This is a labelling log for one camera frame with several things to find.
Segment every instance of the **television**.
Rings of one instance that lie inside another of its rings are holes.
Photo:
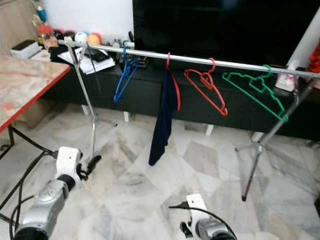
[[[286,66],[317,0],[133,0],[138,50]]]

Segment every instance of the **paper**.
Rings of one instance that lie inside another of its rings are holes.
[[[75,55],[78,60],[80,58],[80,54],[81,54],[82,49],[83,49],[82,47],[75,49]],[[104,50],[99,50],[99,51],[101,51],[105,55],[108,55]],[[66,62],[68,62],[70,64],[74,63],[72,61],[71,55],[68,51],[59,54],[58,57],[65,60]],[[95,71],[98,72],[103,69],[113,67],[115,65],[115,61],[112,58],[109,58],[109,59],[106,59],[106,60],[100,61],[100,62],[93,60],[93,64],[94,64],[95,70],[92,65],[91,59],[87,56],[83,56],[83,58],[81,60],[80,68],[85,74],[88,75],[88,74],[93,74]]]

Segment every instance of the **orange ball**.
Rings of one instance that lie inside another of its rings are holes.
[[[86,41],[88,44],[93,44],[93,45],[100,45],[101,44],[100,38],[95,34],[90,34],[88,36],[88,38],[86,39]]]

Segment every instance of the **white wall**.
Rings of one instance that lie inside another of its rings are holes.
[[[54,28],[98,32],[105,41],[128,39],[134,31],[132,0],[45,0],[48,20]],[[307,67],[320,37],[320,8],[294,51],[289,63]]]
[[[320,8],[315,14],[308,29],[305,31],[300,43],[292,54],[289,64],[294,60],[299,60],[300,67],[307,67],[309,56],[314,52],[320,38]]]
[[[45,0],[53,28],[97,32],[106,41],[122,41],[134,32],[132,0]]]

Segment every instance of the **red table edge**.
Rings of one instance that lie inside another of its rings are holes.
[[[48,84],[44,89],[42,89],[37,95],[34,96],[29,102],[26,103],[22,108],[20,108],[19,111],[17,111],[12,117],[9,118],[1,127],[0,127],[0,133],[7,128],[14,120],[17,119],[28,107],[30,107],[35,101],[37,101],[43,94],[45,94],[46,91],[48,91],[53,85],[55,85],[60,79],[62,79],[69,71],[70,66],[60,73],[50,84]]]

